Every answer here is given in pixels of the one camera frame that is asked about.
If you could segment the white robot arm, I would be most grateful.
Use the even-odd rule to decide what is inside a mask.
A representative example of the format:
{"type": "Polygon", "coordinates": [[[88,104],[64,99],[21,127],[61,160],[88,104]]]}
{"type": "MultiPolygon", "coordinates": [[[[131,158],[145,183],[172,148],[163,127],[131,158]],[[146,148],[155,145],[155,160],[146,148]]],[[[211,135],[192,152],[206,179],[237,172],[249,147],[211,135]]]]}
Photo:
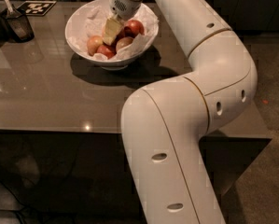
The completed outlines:
{"type": "MultiPolygon", "coordinates": [[[[110,0],[129,19],[143,0],[110,0]]],[[[206,134],[251,103],[257,69],[204,0],[155,0],[191,66],[135,91],[121,112],[122,140],[147,224],[226,224],[199,149],[206,134]]]]}

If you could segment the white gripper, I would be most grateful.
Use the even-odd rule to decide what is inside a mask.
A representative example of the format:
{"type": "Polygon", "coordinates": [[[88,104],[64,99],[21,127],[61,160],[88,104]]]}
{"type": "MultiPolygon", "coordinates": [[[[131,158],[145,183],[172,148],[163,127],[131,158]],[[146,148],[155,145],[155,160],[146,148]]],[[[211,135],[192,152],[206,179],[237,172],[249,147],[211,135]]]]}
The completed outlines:
{"type": "Polygon", "coordinates": [[[112,45],[123,28],[124,21],[132,18],[140,8],[142,0],[110,0],[110,10],[113,13],[105,23],[103,41],[112,45]]]}

